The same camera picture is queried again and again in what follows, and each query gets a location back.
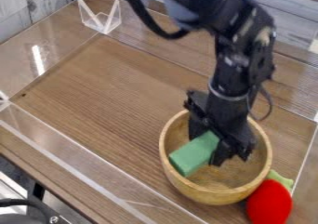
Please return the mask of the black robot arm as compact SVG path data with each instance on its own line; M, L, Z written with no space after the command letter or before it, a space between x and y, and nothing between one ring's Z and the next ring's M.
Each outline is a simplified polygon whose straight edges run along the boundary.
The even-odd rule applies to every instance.
M220 141L208 162L246 160L257 146L248 117L274 74L274 18L256 0L166 0L182 29L216 36L216 71L208 90L186 92L189 136L213 132Z

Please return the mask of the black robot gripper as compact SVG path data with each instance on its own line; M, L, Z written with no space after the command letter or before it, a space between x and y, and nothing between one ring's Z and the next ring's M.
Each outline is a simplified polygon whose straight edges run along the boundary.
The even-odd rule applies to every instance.
M208 91L189 89L185 107L189 110L189 138L196 139L212 131L221 139L209 164L222 166L234 156L246 162L257 146L248 120L249 93L228 96L213 86Z

